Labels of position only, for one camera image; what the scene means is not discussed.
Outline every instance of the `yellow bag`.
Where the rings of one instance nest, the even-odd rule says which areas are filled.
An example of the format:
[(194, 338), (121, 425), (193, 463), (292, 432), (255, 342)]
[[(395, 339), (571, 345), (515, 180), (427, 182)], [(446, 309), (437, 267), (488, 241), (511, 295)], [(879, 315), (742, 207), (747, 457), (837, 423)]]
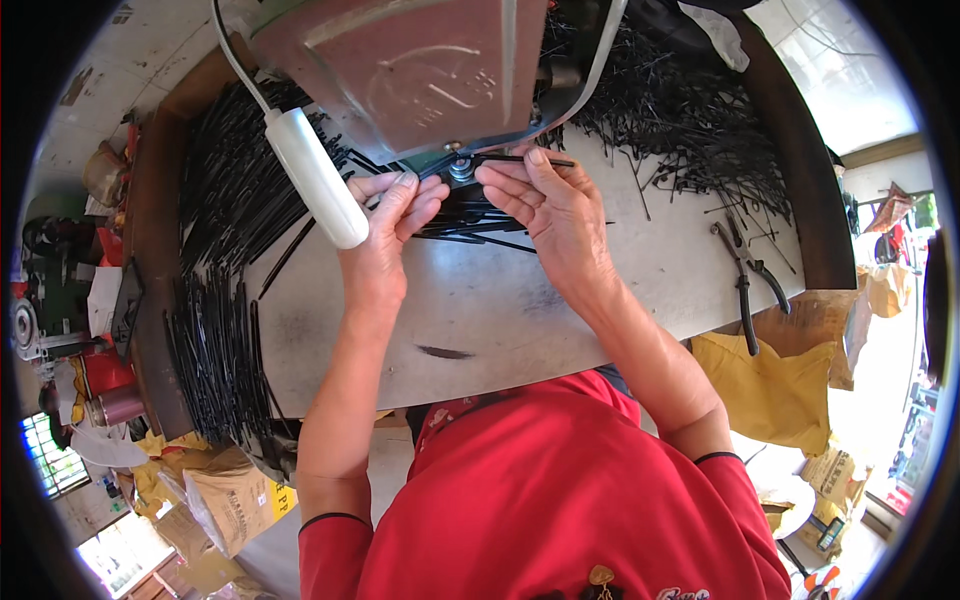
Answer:
[(757, 342), (760, 353), (751, 356), (743, 336), (705, 333), (691, 340), (694, 358), (727, 407), (731, 429), (797, 447), (807, 457), (823, 454), (830, 435), (827, 377), (836, 343), (780, 358)]

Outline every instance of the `person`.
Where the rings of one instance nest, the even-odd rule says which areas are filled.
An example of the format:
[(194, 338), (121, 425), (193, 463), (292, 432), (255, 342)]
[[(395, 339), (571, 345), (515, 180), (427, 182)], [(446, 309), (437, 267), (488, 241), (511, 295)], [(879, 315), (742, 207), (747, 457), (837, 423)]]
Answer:
[(599, 372), (431, 405), (407, 483), (371, 524), (367, 460), (384, 354), (406, 292), (400, 251), (449, 193), (413, 174), (383, 193), (370, 237), (340, 252), (345, 311), (300, 433), (303, 598), (788, 598), (719, 396), (613, 266), (600, 193), (568, 156), (521, 147), (476, 179), (530, 232), (547, 277), (636, 401)]

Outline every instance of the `right hand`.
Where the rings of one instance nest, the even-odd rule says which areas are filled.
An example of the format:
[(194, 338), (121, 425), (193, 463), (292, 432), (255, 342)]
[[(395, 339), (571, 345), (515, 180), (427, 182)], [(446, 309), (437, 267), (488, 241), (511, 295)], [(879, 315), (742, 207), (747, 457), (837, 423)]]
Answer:
[(489, 159), (475, 177), (484, 196), (530, 231), (547, 278), (574, 310), (619, 281), (607, 249), (603, 199), (583, 167), (554, 167), (559, 152), (520, 146), (523, 163)]

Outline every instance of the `metal plate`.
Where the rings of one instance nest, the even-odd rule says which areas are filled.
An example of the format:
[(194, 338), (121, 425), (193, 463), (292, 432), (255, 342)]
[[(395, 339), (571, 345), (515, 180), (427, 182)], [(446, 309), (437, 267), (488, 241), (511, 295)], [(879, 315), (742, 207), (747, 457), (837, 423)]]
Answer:
[(547, 0), (315, 0), (253, 42), (378, 164), (524, 131)]

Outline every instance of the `left hand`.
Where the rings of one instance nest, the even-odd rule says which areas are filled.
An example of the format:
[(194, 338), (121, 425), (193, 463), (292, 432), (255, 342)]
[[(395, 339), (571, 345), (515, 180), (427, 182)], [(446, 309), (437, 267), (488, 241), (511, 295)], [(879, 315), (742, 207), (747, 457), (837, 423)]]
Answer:
[(346, 312), (394, 319), (407, 294), (400, 251), (414, 233), (437, 215), (450, 193), (439, 176), (419, 181), (416, 173), (384, 173), (350, 178), (347, 188), (366, 205), (383, 193), (370, 216), (370, 235), (350, 250), (339, 251)]

